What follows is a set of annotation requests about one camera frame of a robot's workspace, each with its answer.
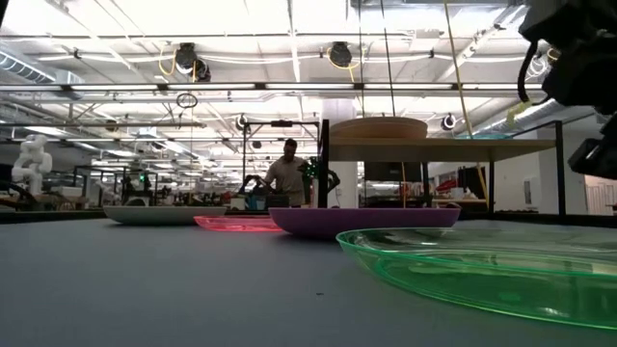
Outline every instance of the purple plastic tray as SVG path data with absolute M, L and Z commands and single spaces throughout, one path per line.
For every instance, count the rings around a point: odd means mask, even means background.
M 334 238 L 348 230 L 375 227 L 452 227 L 458 208 L 270 208 L 283 230 L 300 236 Z

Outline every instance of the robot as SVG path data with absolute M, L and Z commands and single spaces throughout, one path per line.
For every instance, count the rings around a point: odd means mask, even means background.
M 543 82 L 547 97 L 565 106 L 593 106 L 609 118 L 601 140 L 587 139 L 568 163 L 579 174 L 617 179 L 617 1 L 527 0 L 529 12 L 520 33 L 531 42 L 519 74 L 519 96 L 530 102 L 524 87 L 526 69 L 539 41 L 550 44 L 554 59 Z
M 47 138 L 43 135 L 28 135 L 26 141 L 21 143 L 21 153 L 15 161 L 12 169 L 13 181 L 19 182 L 28 179 L 29 192 L 32 196 L 39 195 L 42 190 L 42 175 L 51 172 L 51 154 L 46 153 L 43 147 L 47 144 Z M 23 166 L 31 162 L 28 168 Z

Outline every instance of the man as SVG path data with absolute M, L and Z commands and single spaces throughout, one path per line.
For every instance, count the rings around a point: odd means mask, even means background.
M 289 197 L 289 205 L 291 207 L 300 207 L 305 203 L 303 175 L 298 171 L 298 168 L 305 161 L 295 156 L 297 148 L 298 143 L 293 139 L 285 141 L 283 156 L 272 163 L 264 179 L 267 184 L 271 184 L 276 180 L 275 190 Z

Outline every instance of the gray table surface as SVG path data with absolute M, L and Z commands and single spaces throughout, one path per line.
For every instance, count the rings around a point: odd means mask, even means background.
M 109 220 L 0 226 L 2 347 L 403 345 L 614 347 L 617 332 L 410 294 L 337 243 L 286 234 Z

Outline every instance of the green plastic tray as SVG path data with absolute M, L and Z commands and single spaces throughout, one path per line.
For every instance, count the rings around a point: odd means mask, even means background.
M 340 233 L 379 279 L 494 312 L 617 329 L 617 234 L 478 229 Z

